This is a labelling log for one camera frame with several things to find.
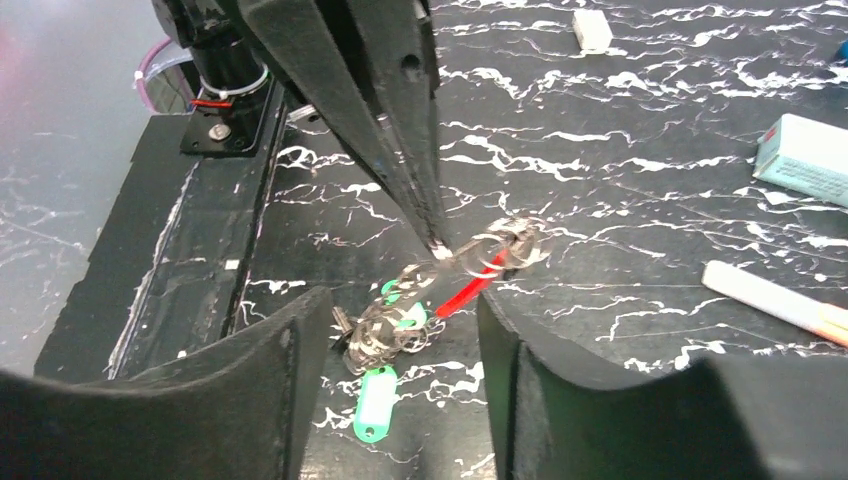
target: cardboard box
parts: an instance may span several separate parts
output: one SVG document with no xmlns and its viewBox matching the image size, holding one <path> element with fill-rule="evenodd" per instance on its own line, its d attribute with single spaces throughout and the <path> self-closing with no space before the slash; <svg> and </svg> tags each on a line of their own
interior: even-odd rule
<svg viewBox="0 0 848 480">
<path fill-rule="evenodd" d="M 754 178 L 848 207 L 848 130 L 786 114 L 758 143 Z"/>
</svg>

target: marker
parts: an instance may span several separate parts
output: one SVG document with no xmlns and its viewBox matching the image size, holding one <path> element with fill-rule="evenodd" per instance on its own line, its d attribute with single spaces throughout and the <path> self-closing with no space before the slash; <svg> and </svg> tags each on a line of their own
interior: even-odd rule
<svg viewBox="0 0 848 480">
<path fill-rule="evenodd" d="M 701 282 L 711 290 L 848 347 L 848 310 L 716 260 L 707 263 Z"/>
</svg>

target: red wire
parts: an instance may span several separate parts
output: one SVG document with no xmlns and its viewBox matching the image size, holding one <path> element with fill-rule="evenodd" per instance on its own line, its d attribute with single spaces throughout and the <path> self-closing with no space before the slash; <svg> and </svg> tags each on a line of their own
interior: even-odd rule
<svg viewBox="0 0 848 480">
<path fill-rule="evenodd" d="M 506 258 L 507 251 L 504 250 L 501 253 L 495 256 L 495 259 L 492 260 L 492 265 L 503 265 L 504 260 Z M 481 275 L 488 275 L 491 273 L 495 273 L 495 269 L 492 267 L 486 267 L 483 269 Z M 439 318 L 448 318 L 457 312 L 460 308 L 468 305 L 468 302 L 474 300 L 474 297 L 477 296 L 480 292 L 486 289 L 492 282 L 495 280 L 495 277 L 492 278 L 479 278 L 475 277 L 474 280 L 471 280 L 468 285 L 465 286 L 462 290 L 459 291 L 453 298 L 443 303 L 439 308 L 436 309 L 436 316 Z"/>
<path fill-rule="evenodd" d="M 211 100 L 192 99 L 191 104 L 196 107 L 211 107 L 211 108 L 230 108 L 233 106 L 230 102 L 213 102 Z"/>
</svg>

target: green key tag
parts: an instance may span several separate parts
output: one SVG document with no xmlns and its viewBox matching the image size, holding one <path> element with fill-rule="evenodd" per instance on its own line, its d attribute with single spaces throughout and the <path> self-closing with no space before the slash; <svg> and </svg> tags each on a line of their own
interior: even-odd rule
<svg viewBox="0 0 848 480">
<path fill-rule="evenodd" d="M 386 284 L 383 285 L 383 288 L 380 289 L 380 294 L 385 295 L 386 292 L 388 292 L 389 289 L 392 288 L 392 285 L 394 285 L 394 284 L 395 284 L 395 280 L 390 280 L 390 281 L 386 282 Z M 398 299 L 399 296 L 400 295 L 398 295 L 398 294 L 389 295 L 389 298 L 386 299 L 386 304 L 387 305 L 393 304 Z M 413 305 L 413 307 L 411 309 L 409 309 L 409 311 L 407 311 L 406 314 L 407 314 L 407 316 L 403 320 L 400 321 L 398 326 L 400 326 L 400 327 L 413 327 L 414 326 L 414 327 L 417 327 L 417 328 L 421 328 L 421 327 L 424 326 L 425 323 L 427 323 L 427 311 L 424 310 L 424 305 L 421 305 L 421 302 L 418 302 L 415 305 Z"/>
<path fill-rule="evenodd" d="M 375 443 L 388 435 L 396 389 L 397 373 L 392 367 L 365 372 L 353 417 L 353 431 L 363 442 Z"/>
</svg>

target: bolt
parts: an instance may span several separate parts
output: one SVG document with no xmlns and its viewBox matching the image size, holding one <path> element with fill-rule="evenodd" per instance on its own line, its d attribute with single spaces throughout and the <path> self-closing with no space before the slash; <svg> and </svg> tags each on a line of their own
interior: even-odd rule
<svg viewBox="0 0 848 480">
<path fill-rule="evenodd" d="M 221 142 L 226 140 L 226 138 L 229 137 L 232 132 L 233 131 L 230 129 L 230 127 L 224 125 L 223 123 L 219 123 L 209 129 L 209 138 L 215 140 L 216 142 Z"/>
</svg>

